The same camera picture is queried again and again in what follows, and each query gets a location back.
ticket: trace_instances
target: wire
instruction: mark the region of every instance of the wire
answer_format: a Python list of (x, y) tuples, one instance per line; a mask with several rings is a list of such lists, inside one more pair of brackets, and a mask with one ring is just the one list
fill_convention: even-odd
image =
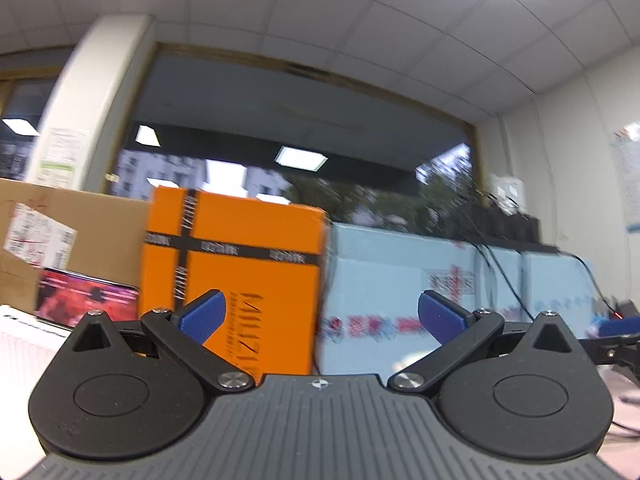
[[(498, 278), (495, 275), (495, 269), (494, 266), (492, 266), (491, 262), (489, 261), (489, 258), (486, 257), (486, 254), (484, 254), (484, 251), (480, 248), (480, 246), (478, 244), (476, 244), (474, 241), (470, 240), (469, 238), (466, 238), (466, 241), (469, 242), (471, 245), (473, 245), (473, 247), (476, 248), (476, 251), (478, 251), (476, 253), (476, 255), (479, 253), (484, 260), (486, 261), (487, 267), (489, 269), (489, 272), (491, 273), (491, 277), (492, 277), (492, 283), (489, 283), (489, 280), (486, 280), (486, 286), (485, 286), (485, 293), (487, 296), (487, 299), (489, 300), (489, 308), (491, 310), (496, 310), (496, 301), (497, 301), (497, 296), (498, 296)], [(478, 304), (478, 283), (477, 283), (477, 277), (476, 277), (476, 307), (480, 308), (482, 307), (481, 304)]]
[(616, 426), (617, 428), (621, 428), (622, 430), (625, 431), (630, 431), (631, 433), (635, 433), (637, 436), (640, 436), (640, 430), (638, 428), (631, 428), (629, 426), (625, 426), (624, 424), (620, 424), (619, 422), (616, 422), (615, 420), (611, 421), (612, 425)]
[(618, 319), (622, 319), (622, 316), (620, 315), (620, 313), (617, 312), (616, 309), (610, 305), (609, 301), (607, 301), (607, 298), (604, 297), (604, 294), (600, 290), (600, 287), (598, 286), (598, 282), (596, 282), (596, 279), (593, 276), (593, 273), (591, 272), (591, 269), (589, 268), (587, 263), (577, 254), (568, 253), (566, 251), (560, 251), (560, 254), (564, 254), (564, 256), (571, 256), (572, 258), (575, 258), (576, 260), (578, 260), (584, 266), (584, 268), (587, 270), (589, 277), (591, 278), (591, 281), (593, 282), (593, 286), (596, 288), (596, 291), (600, 296), (600, 299), (603, 301), (605, 305), (607, 305), (607, 308), (613, 312), (614, 316), (616, 316)]
[(473, 226), (473, 228), (476, 230), (476, 232), (478, 233), (480, 239), (482, 240), (482, 244), (484, 245), (484, 247), (487, 248), (487, 250), (489, 251), (489, 254), (491, 255), (491, 257), (494, 259), (495, 265), (496, 267), (498, 267), (498, 270), (500, 270), (500, 273), (502, 275), (502, 277), (504, 278), (504, 281), (507, 282), (507, 286), (509, 287), (509, 290), (511, 291), (511, 293), (514, 295), (514, 297), (516, 298), (516, 300), (518, 300), (518, 303), (520, 304), (521, 309), (523, 310), (523, 312), (525, 314), (527, 314), (527, 316), (529, 317), (530, 320), (534, 320), (534, 317), (531, 315), (531, 313), (529, 312), (529, 310), (527, 309), (527, 307), (524, 305), (524, 302), (522, 301), (522, 298), (518, 295), (518, 293), (516, 292), (516, 290), (513, 288), (513, 285), (511, 285), (510, 280), (507, 277), (507, 273), (504, 272), (504, 269), (502, 268), (500, 262), (498, 261), (498, 258), (495, 256), (494, 250), (492, 250), (491, 247), (489, 247), (489, 244), (486, 241), (486, 238), (484, 237), (484, 235), (480, 232), (480, 229), (478, 229), (478, 226), (472, 221), (471, 218), (469, 218), (469, 216), (465, 213), (465, 211), (460, 208), (459, 211), (464, 215), (464, 217), (468, 220), (468, 222)]

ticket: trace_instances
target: ceiling light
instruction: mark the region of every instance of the ceiling light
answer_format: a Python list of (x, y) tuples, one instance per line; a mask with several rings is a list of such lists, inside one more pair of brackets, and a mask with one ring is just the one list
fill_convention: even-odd
[(28, 137), (38, 137), (40, 134), (24, 119), (2, 119), (2, 122), (11, 128), (16, 134)]
[(629, 140), (633, 142), (640, 140), (640, 122), (628, 124), (624, 129)]
[(291, 200), (287, 200), (283, 196), (265, 195), (264, 193), (258, 193), (255, 197), (258, 200), (262, 200), (263, 202), (273, 202), (274, 204), (287, 205), (287, 204), (291, 203)]
[(326, 161), (327, 158), (322, 153), (297, 150), (287, 146), (282, 146), (276, 156), (276, 162), (281, 166), (307, 171), (318, 171)]
[(153, 187), (178, 187), (175, 182), (171, 182), (170, 180), (159, 180), (158, 178), (148, 178), (147, 180)]
[(138, 127), (136, 142), (146, 144), (147, 146), (160, 146), (158, 137), (156, 137), (156, 131), (149, 126), (143, 126), (142, 124)]

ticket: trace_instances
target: black tape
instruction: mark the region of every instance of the black tape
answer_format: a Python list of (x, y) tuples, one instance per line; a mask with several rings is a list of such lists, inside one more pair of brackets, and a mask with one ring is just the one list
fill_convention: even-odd
[(178, 249), (181, 261), (182, 254), (188, 251), (200, 253), (220, 254), (222, 256), (236, 256), (238, 258), (254, 258), (256, 260), (268, 260), (272, 262), (287, 262), (299, 265), (318, 265), (320, 256), (318, 254), (301, 253), (299, 251), (284, 251), (282, 249), (271, 249), (266, 247), (256, 247), (251, 245), (230, 244), (216, 240), (205, 240), (193, 238), (191, 236), (175, 236), (163, 233), (147, 232), (145, 242), (158, 247), (171, 247)]
[(180, 243), (176, 247), (178, 249), (178, 264), (175, 267), (174, 281), (174, 312), (184, 306), (184, 300), (187, 296), (187, 256), (189, 254), (188, 240), (191, 238), (191, 229), (193, 228), (193, 218), (196, 213), (196, 190), (190, 189), (184, 197), (182, 203), (182, 221), (180, 226)]

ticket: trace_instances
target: poster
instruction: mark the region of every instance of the poster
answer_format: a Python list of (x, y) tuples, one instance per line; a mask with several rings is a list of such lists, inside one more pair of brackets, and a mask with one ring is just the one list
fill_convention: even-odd
[(616, 132), (612, 148), (622, 185), (626, 230), (640, 232), (640, 123)]
[(87, 137), (88, 133), (83, 130), (51, 128), (34, 184), (70, 189), (86, 149)]
[(34, 267), (65, 269), (75, 240), (75, 229), (17, 203), (4, 249)]

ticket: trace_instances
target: white label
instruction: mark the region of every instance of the white label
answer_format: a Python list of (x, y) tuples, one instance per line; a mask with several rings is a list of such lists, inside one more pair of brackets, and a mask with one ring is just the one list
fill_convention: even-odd
[(75, 240), (75, 229), (16, 204), (4, 250), (34, 267), (65, 269)]
[(34, 183), (71, 188), (86, 138), (87, 132), (82, 130), (51, 128)]

